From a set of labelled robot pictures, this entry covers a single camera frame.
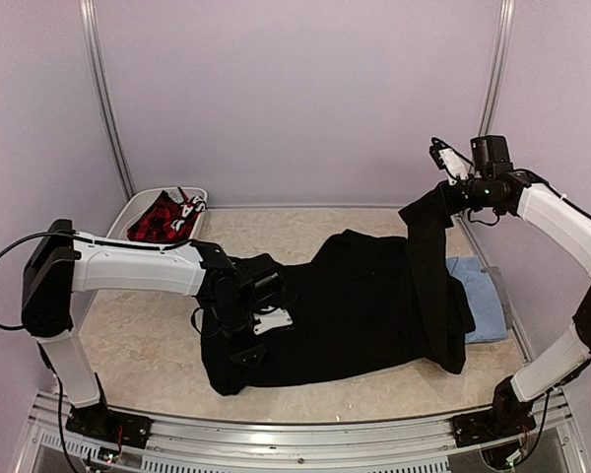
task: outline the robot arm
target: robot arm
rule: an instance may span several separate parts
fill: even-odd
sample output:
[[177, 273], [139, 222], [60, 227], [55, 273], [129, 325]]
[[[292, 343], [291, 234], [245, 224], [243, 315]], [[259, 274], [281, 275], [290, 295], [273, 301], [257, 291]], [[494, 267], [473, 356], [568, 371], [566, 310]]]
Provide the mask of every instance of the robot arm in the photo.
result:
[[265, 348], [257, 334], [291, 324], [281, 310], [295, 295], [287, 273], [268, 254], [244, 262], [230, 259], [217, 244], [196, 240], [173, 245], [101, 238], [56, 221], [24, 272], [22, 322], [73, 406], [66, 429], [87, 437], [144, 447], [151, 421], [107, 408], [70, 315], [73, 292], [97, 289], [165, 291], [197, 299], [212, 314], [233, 363], [259, 364]]
[[[559, 195], [528, 170], [515, 170], [505, 139], [486, 136], [471, 140], [475, 173], [449, 172], [444, 207], [480, 210], [492, 207], [496, 215], [510, 213], [531, 224], [569, 253], [591, 278], [591, 217]], [[439, 140], [431, 156], [442, 168], [460, 169], [462, 159]], [[572, 322], [557, 341], [534, 362], [500, 383], [490, 411], [453, 418], [458, 446], [495, 437], [510, 437], [523, 427], [534, 428], [534, 400], [548, 389], [577, 377], [591, 363], [591, 287]]]

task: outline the plastic bin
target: plastic bin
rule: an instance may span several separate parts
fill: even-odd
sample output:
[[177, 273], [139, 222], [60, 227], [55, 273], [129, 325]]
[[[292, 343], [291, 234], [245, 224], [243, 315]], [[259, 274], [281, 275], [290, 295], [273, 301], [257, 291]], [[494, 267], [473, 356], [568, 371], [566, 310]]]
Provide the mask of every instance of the plastic bin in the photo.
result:
[[[145, 213], [145, 211], [151, 207], [160, 193], [163, 190], [173, 190], [177, 187], [162, 187], [159, 189], [149, 189], [139, 192], [138, 194], [134, 195], [125, 208], [122, 209], [122, 212], [111, 226], [111, 229], [107, 233], [108, 238], [114, 239], [127, 239], [127, 230], [131, 227], [136, 221]], [[208, 192], [200, 187], [181, 187], [186, 195], [190, 198], [194, 195], [199, 195], [206, 201], [208, 204]], [[193, 227], [192, 233], [190, 234], [191, 238], [196, 238], [199, 233], [201, 232], [201, 227], [204, 224], [204, 218], [206, 217], [206, 212], [202, 212], [197, 217], [195, 221], [195, 226]]]

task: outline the black garment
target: black garment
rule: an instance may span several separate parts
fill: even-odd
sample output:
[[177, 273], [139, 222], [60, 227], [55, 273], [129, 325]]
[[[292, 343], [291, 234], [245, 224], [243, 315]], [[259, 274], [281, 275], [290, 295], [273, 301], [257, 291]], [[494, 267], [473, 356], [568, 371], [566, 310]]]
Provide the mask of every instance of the black garment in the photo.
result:
[[212, 336], [216, 320], [205, 317], [202, 360], [213, 388], [227, 395], [245, 385], [328, 381], [416, 358], [461, 372], [464, 335], [475, 323], [462, 284], [446, 270], [446, 219], [432, 204], [424, 198], [401, 211], [409, 240], [346, 230], [310, 263], [289, 266], [294, 324], [260, 335], [267, 355], [256, 369], [230, 361], [223, 336]]

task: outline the black cloth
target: black cloth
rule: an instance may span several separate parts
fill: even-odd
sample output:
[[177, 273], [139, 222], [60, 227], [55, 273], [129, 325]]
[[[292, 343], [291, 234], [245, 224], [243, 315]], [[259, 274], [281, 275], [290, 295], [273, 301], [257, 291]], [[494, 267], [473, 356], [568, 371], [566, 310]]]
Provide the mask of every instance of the black cloth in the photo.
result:
[[341, 379], [428, 358], [459, 373], [464, 335], [475, 330], [462, 284], [445, 266], [448, 217], [437, 195], [406, 207], [409, 238], [346, 230], [310, 263], [288, 266], [298, 297], [292, 326], [260, 339], [260, 367], [233, 364], [213, 317], [204, 316], [202, 361], [223, 395], [244, 386], [289, 386]]

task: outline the gray partition wall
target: gray partition wall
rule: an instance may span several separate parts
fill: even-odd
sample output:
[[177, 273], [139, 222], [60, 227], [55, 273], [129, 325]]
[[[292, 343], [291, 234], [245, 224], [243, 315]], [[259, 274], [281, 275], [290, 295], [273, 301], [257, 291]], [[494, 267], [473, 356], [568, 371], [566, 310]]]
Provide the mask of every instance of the gray partition wall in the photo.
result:
[[501, 2], [96, 2], [137, 190], [213, 205], [399, 205], [475, 136]]
[[[591, 1], [518, 2], [492, 132], [515, 164], [533, 169], [591, 213]], [[589, 281], [547, 237], [520, 221], [473, 226], [500, 266], [535, 355], [568, 325]], [[567, 387], [591, 462], [591, 368]]]
[[[0, 1], [0, 250], [70, 218], [105, 233], [123, 205], [78, 2]], [[20, 322], [31, 245], [0, 263], [0, 321]], [[77, 299], [74, 314], [85, 309]], [[0, 473], [49, 371], [27, 333], [0, 331]]]

